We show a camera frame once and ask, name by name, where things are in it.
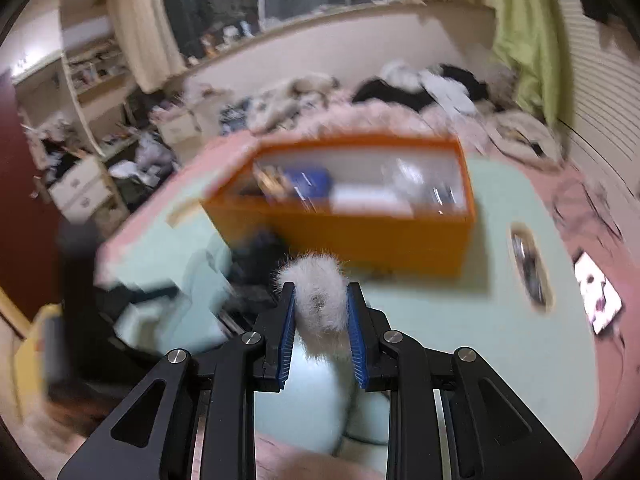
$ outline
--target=triangular cutout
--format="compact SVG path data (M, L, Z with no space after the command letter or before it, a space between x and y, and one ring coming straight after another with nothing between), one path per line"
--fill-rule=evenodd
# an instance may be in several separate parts
M146 447L164 393L164 381L154 381L111 430L111 437L136 447Z
M498 444L506 446L531 433L529 425L489 379L480 379L478 387L486 406L489 426Z

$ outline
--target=orange storage bin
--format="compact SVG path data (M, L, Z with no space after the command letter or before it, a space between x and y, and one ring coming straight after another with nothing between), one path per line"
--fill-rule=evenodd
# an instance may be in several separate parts
M326 201L316 203L316 210L307 210L296 200L274 204L263 197L240 196L236 191L250 178L256 161L282 165L283 160L291 158L316 166L321 162L326 167L332 157L339 158L334 164L341 163L345 171L351 171L357 178L361 173L380 174L376 161L380 156L396 153L418 159L446 155L455 160L466 206L450 212L419 208L412 218L376 213L336 214ZM476 220L465 157L457 140L389 134L264 144L204 200L203 207L228 245L267 226L289 243L295 253L327 252L354 266L443 277L459 275Z

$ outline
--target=red door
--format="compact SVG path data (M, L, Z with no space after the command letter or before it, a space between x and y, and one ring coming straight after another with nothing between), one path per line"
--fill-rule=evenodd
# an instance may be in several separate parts
M11 75L0 75L0 287L29 319L57 303L60 212L32 198L39 176L20 126Z

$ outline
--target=green curtain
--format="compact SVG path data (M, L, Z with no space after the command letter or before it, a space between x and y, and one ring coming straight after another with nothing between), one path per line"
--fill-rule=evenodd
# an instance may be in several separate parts
M494 0L494 52L520 71L516 102L535 114L542 110L549 126L558 118L562 98L561 23L557 0Z

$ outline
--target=white fur ball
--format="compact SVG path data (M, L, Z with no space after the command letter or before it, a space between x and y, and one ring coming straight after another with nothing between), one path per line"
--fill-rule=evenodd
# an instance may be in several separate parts
M296 329L309 357L347 357L347 279L338 261L327 254L306 254L278 272L279 290L287 282L295 289Z

